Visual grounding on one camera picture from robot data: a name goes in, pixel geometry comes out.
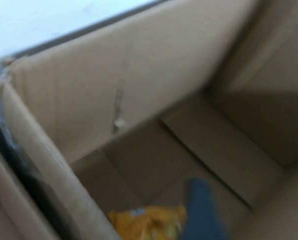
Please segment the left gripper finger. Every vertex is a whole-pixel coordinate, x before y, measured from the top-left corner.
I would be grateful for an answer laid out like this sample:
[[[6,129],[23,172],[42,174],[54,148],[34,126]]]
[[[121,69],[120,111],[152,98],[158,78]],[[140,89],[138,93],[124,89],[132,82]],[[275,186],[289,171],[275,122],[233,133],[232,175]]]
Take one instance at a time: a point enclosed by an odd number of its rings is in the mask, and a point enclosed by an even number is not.
[[[199,178],[187,185],[185,238],[187,240],[228,240],[230,237],[216,209],[210,186]]]

